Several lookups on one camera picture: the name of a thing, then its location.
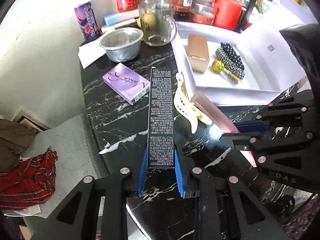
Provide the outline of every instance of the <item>glass mug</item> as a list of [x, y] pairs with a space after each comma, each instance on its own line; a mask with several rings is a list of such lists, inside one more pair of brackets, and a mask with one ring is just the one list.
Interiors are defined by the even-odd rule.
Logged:
[[163, 46], [177, 35], [177, 24], [173, 19], [174, 7], [171, 4], [155, 5], [155, 0], [145, 0], [139, 4], [139, 16], [143, 41], [149, 46]]

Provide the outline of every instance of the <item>qr code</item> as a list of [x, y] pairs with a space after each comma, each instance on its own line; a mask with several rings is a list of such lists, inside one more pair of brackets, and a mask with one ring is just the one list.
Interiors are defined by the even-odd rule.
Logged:
[[268, 50], [269, 50], [270, 52], [272, 52], [272, 51], [275, 50], [275, 47], [274, 47], [272, 44], [270, 44], [270, 45], [268, 46]]

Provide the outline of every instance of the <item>red plastic container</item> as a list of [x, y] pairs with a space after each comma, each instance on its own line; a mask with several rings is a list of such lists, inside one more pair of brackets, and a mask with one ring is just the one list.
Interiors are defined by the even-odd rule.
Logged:
[[242, 6], [234, 0], [215, 0], [217, 8], [213, 26], [233, 31], [239, 20]]

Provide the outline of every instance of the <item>open white box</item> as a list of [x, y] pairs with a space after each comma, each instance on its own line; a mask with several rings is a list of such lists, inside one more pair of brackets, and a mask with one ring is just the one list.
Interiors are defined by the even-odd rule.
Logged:
[[[189, 99], [201, 91], [217, 106], [267, 105], [306, 76], [279, 33], [303, 22], [283, 6], [274, 6], [241, 34], [209, 25], [177, 24], [178, 34], [172, 48]], [[191, 33], [207, 38], [210, 62], [205, 73], [193, 72], [189, 63], [184, 45]], [[221, 42], [230, 43], [241, 56], [245, 68], [243, 83], [211, 70]]]

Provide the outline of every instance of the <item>purple can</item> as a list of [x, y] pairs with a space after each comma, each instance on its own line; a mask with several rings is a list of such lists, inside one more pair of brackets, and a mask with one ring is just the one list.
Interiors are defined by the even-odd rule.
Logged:
[[94, 41], [100, 37], [100, 31], [94, 17], [91, 2], [78, 5], [75, 8], [76, 17], [85, 41]]

